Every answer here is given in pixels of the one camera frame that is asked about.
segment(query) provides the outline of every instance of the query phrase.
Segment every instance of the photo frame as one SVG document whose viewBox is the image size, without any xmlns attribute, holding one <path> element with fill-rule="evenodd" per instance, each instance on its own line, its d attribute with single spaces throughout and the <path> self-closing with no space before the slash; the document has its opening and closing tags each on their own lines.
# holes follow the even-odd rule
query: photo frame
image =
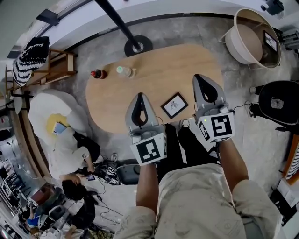
<svg viewBox="0 0 299 239">
<path fill-rule="evenodd" d="M 265 30 L 263 31 L 263 42 L 267 45 L 271 50 L 277 52 L 278 43 L 277 41 Z"/>
<path fill-rule="evenodd" d="M 161 108 L 170 119 L 176 117 L 187 107 L 188 103 L 185 101 L 185 99 L 179 92 L 175 93 L 169 100 L 167 100 L 163 105 L 161 105 Z"/>
</svg>

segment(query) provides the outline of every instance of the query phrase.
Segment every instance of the yellow cushion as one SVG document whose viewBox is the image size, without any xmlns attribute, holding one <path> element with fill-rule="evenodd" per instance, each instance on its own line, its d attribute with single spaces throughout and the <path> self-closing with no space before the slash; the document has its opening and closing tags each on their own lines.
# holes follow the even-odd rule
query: yellow cushion
<svg viewBox="0 0 299 239">
<path fill-rule="evenodd" d="M 57 122 L 60 123 L 60 124 L 63 124 L 66 127 L 70 126 L 67 123 L 67 120 L 66 120 L 65 116 L 63 116 L 61 114 L 51 114 L 48 117 L 47 124 L 46 124 L 46 129 L 47 129 L 47 131 L 50 135 L 54 135 L 53 131 L 54 131 L 54 128 L 55 128 L 55 125 L 56 125 Z"/>
</svg>

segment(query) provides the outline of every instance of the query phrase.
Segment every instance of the bottle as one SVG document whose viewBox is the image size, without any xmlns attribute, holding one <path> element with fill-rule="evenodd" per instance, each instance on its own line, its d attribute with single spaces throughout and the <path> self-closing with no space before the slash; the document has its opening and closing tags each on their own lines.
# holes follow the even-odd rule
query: bottle
<svg viewBox="0 0 299 239">
<path fill-rule="evenodd" d="M 107 77 L 107 72 L 104 70 L 99 70 L 99 69 L 95 69 L 95 70 L 91 71 L 90 74 L 96 79 L 98 79 L 98 78 L 105 79 Z"/>
<path fill-rule="evenodd" d="M 116 72 L 120 75 L 120 76 L 124 76 L 124 77 L 128 77 L 131 78 L 135 75 L 135 72 L 132 68 L 129 67 L 123 67 L 123 66 L 118 66 L 116 68 Z"/>
</svg>

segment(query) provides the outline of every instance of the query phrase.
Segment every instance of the tiled floor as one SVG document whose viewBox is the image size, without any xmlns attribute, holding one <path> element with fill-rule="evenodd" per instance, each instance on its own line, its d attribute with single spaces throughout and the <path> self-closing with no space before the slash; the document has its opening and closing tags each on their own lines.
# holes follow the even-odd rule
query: tiled floor
<svg viewBox="0 0 299 239">
<path fill-rule="evenodd" d="M 202 44 L 208 48 L 221 66 L 225 94 L 232 108 L 243 105 L 246 100 L 257 102 L 257 96 L 249 94 L 251 86 L 276 80 L 290 80 L 298 76 L 298 58 L 294 52 L 285 49 L 280 66 L 274 70 L 250 71 L 247 66 L 239 64 L 229 54 L 225 44 L 218 42 L 231 26 L 233 21 L 228 19 L 183 17 L 149 21 L 131 26 L 130 30 L 135 35 L 141 34 L 150 38 L 155 49 L 182 43 Z M 90 71 L 125 58 L 123 51 L 125 42 L 125 36 L 118 30 L 81 45 L 75 49 L 79 55 L 76 61 L 78 74 L 52 87 L 73 95 L 88 113 L 85 87 Z M 110 134 L 95 125 L 90 116 L 89 120 L 93 137 L 100 144 L 103 155 L 109 156 L 117 152 L 120 160 L 133 157 L 127 135 Z M 250 178 L 258 182 L 267 192 L 270 192 L 270 186 L 275 185 L 280 178 L 278 169 L 290 136 L 289 133 L 275 131 L 275 127 L 276 124 L 269 120 L 257 118 L 254 121 L 248 116 L 245 107 L 236 109 L 234 142 L 246 162 Z M 99 192 L 104 191 L 103 185 L 98 181 L 88 182 L 86 185 L 97 188 Z M 135 204 L 135 186 L 112 187 L 105 184 L 105 190 L 105 194 L 102 195 L 103 201 L 120 213 L 124 213 L 129 206 Z M 80 206 L 74 205 L 71 210 Z M 97 207 L 99 213 L 95 223 L 103 226 L 113 224 L 101 217 L 100 212 L 105 210 Z M 120 218 L 114 212 L 104 216 L 112 220 Z"/>
</svg>

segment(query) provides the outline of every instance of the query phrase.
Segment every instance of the black and white knitted blanket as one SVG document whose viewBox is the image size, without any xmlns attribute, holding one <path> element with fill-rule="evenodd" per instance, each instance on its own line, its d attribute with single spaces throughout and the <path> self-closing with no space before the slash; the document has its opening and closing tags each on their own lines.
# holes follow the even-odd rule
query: black and white knitted blanket
<svg viewBox="0 0 299 239">
<path fill-rule="evenodd" d="M 32 71 L 45 64 L 49 54 L 49 44 L 47 36 L 34 37 L 14 60 L 13 77 L 20 87 L 27 83 Z"/>
</svg>

